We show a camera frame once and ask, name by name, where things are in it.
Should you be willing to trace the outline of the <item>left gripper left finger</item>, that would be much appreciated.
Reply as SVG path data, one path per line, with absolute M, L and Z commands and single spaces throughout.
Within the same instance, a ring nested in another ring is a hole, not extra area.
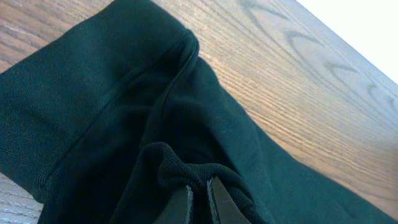
M 177 189 L 154 224 L 191 224 L 193 216 L 193 192 L 186 185 Z

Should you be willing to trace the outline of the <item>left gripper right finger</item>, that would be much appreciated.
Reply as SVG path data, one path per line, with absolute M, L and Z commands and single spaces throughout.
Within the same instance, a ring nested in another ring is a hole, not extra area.
M 218 177 L 206 184 L 211 220 L 214 224 L 251 224 L 242 214 Z

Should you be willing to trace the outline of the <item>black t-shirt with logo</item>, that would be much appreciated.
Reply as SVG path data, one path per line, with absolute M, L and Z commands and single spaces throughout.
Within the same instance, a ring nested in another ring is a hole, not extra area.
M 396 223 L 397 85 L 296 1 L 2 1 L 1 173 L 40 223 Z

